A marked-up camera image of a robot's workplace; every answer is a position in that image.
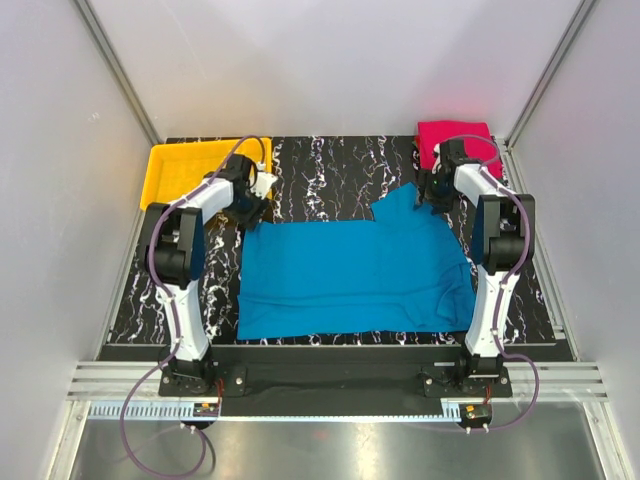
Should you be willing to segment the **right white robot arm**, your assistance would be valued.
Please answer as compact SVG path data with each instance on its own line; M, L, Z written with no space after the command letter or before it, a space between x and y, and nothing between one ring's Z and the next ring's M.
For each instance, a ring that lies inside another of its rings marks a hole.
M435 164L418 172L417 207L427 203L435 215L464 196L475 207L470 257L477 270L471 325L447 385L476 396L503 376L504 328L520 271L535 251L535 199L517 194L494 177L489 161L471 157L465 138L455 136L434 147Z

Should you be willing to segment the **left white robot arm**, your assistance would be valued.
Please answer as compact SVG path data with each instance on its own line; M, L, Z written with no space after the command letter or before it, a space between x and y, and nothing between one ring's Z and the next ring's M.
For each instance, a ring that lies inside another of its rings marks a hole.
M245 230L269 208L278 177L262 163L233 154L191 191L146 208L139 259L164 303L169 327L166 357L160 360L166 388L196 396L215 386L216 367L199 303L206 261L205 225L223 213Z

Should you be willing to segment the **blue t shirt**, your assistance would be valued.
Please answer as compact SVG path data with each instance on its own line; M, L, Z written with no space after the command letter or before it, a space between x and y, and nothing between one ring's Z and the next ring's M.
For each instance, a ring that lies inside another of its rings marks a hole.
M237 337L466 331L476 294L448 223L406 184L370 220L263 222L244 236Z

